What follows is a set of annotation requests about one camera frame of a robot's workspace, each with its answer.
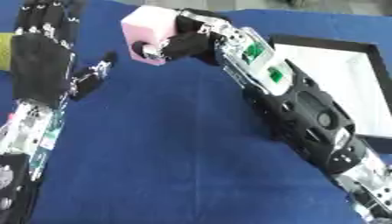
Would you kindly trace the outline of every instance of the robotic hand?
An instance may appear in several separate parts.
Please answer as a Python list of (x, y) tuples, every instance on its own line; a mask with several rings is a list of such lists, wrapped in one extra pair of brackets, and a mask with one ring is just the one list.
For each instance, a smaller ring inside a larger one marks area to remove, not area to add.
[(96, 66), (73, 73), (84, 5), (26, 0), (19, 10), (10, 44), (17, 108), (0, 128), (0, 224), (29, 220), (68, 98), (78, 101), (97, 89), (116, 63), (110, 52)]
[(355, 135), (355, 124), (318, 84), (275, 51), (253, 29), (233, 27), (208, 11), (178, 10), (178, 35), (159, 47), (136, 42), (146, 59), (193, 56), (220, 66), (246, 101), (302, 159), (347, 192), (367, 223), (392, 223), (392, 170)]

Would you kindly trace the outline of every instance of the green connector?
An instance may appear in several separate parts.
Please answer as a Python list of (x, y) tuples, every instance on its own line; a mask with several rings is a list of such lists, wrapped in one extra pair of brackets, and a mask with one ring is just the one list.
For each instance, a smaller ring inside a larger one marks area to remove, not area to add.
[(269, 77), (275, 82), (278, 83), (283, 77), (284, 75), (275, 67), (270, 67), (268, 69), (269, 71)]
[(260, 54), (262, 54), (263, 51), (264, 51), (264, 48), (263, 48), (262, 44), (254, 43), (254, 44), (248, 46), (247, 50), (245, 50), (245, 52), (243, 52), (242, 59), (245, 60), (249, 65)]

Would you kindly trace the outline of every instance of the blue cloth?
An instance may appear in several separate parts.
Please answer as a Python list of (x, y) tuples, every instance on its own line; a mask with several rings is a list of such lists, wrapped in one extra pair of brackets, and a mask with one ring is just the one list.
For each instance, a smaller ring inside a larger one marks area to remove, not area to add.
[[(17, 3), (2, 1), (0, 32)], [(82, 64), (117, 50), (99, 91), (67, 110), (32, 223), (361, 223), (345, 194), (283, 143), (219, 68), (183, 59), (155, 67), (132, 61), (119, 21), (135, 7), (90, 1), (77, 51)], [(262, 35), (371, 42), (392, 71), (392, 19), (281, 10), (229, 12)], [(0, 76), (1, 122), (12, 108)]]

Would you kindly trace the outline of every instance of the robotic forearm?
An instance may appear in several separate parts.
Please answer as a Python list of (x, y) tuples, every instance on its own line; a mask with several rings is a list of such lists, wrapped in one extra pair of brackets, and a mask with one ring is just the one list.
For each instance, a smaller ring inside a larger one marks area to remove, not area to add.
[[(251, 28), (238, 29), (225, 18), (189, 9), (178, 12), (176, 23), (191, 25), (194, 33), (168, 38), (158, 48), (135, 43), (134, 51), (146, 59), (197, 55), (205, 60), (202, 52), (212, 46), (216, 61), (211, 64), (216, 62), (238, 83), (273, 133), (347, 192), (364, 221), (392, 221), (391, 170), (355, 135), (350, 116), (309, 75), (279, 58)], [(185, 43), (199, 45), (183, 51)]]

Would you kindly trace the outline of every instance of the pink cube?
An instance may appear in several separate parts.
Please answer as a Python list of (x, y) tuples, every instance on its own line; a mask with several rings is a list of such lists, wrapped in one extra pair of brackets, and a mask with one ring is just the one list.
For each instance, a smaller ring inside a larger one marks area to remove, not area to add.
[(176, 34), (175, 10), (143, 5), (130, 13), (122, 21), (122, 32), (127, 40), (130, 56), (133, 60), (160, 66), (164, 59), (144, 59), (132, 50), (133, 43), (143, 41), (158, 47), (163, 40)]

